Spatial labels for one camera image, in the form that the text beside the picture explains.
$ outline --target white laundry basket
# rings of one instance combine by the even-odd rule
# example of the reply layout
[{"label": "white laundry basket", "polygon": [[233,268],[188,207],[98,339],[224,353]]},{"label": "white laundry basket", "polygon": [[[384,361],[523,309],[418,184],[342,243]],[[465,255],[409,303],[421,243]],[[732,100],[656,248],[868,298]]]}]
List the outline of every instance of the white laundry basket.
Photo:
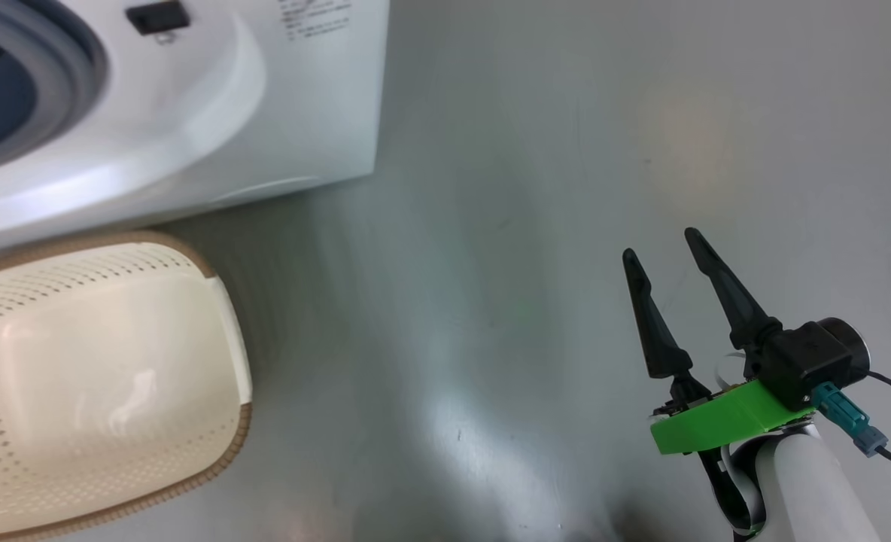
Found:
[{"label": "white laundry basket", "polygon": [[174,238],[0,261],[0,540],[77,531],[211,480],[250,414],[232,304]]}]

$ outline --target perforated basket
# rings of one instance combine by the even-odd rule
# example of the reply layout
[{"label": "perforated basket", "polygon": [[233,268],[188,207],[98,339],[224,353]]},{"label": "perforated basket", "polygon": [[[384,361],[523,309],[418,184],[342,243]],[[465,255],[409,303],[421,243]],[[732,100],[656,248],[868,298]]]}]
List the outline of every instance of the perforated basket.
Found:
[{"label": "perforated basket", "polygon": [[97,525],[217,476],[251,381],[225,288],[171,237],[0,261],[0,540]]}]

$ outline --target blue connector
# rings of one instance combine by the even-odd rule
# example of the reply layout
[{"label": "blue connector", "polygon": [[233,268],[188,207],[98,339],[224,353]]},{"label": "blue connector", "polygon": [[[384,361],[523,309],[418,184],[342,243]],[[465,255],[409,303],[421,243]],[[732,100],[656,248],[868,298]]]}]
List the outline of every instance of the blue connector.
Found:
[{"label": "blue connector", "polygon": [[861,452],[868,457],[877,453],[877,447],[886,445],[886,436],[870,425],[870,416],[844,395],[836,385],[824,382],[813,389],[813,405],[820,414],[844,429]]}]

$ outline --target washing machine door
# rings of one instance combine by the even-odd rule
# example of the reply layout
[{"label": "washing machine door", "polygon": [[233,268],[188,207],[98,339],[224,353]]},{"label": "washing machine door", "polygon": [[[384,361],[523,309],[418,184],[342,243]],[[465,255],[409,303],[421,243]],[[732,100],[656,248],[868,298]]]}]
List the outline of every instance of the washing machine door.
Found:
[{"label": "washing machine door", "polygon": [[98,38],[54,0],[0,0],[0,165],[87,114],[105,83]]},{"label": "washing machine door", "polygon": [[[135,10],[187,10],[156,31]],[[0,250],[143,214],[262,102],[227,0],[0,0]]]}]

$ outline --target brown basket trim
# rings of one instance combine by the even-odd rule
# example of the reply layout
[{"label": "brown basket trim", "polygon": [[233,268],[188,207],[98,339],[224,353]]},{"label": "brown basket trim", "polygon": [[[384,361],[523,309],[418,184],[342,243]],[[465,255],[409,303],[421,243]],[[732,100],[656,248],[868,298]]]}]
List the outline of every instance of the brown basket trim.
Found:
[{"label": "brown basket trim", "polygon": [[[191,247],[188,247],[174,237],[149,230],[116,233],[111,234],[111,236],[70,239],[51,245],[21,251],[19,254],[1,258],[0,271],[30,263],[32,261],[45,260],[45,258],[48,257],[70,254],[73,253],[73,251],[84,251],[98,247],[122,245],[126,243],[156,243],[170,247],[182,253],[188,260],[194,262],[205,278],[215,276],[214,270],[208,265],[205,258],[202,258],[200,254],[192,250]],[[225,450],[225,453],[223,453],[215,463],[211,464],[211,467],[202,470],[201,473],[184,478],[184,480],[149,493],[144,497],[133,498],[131,501],[122,502],[122,504],[116,504],[114,507],[105,508],[104,510],[91,512],[91,514],[85,514],[62,522],[53,522],[53,524],[49,525],[41,525],[41,527],[25,528],[22,529],[22,531],[3,532],[0,534],[0,541],[32,542],[33,540],[51,538],[53,536],[80,531],[84,528],[95,527],[95,525],[101,525],[105,524],[105,522],[123,518],[147,507],[160,504],[160,502],[167,501],[170,498],[187,493],[188,491],[207,483],[207,481],[212,480],[212,478],[217,477],[222,470],[225,470],[226,467],[231,465],[232,460],[235,459],[235,456],[239,454],[239,450],[242,449],[245,437],[248,436],[251,419],[252,405],[250,403],[243,404],[239,411],[239,428],[236,430],[232,442],[229,443],[228,449]]]}]

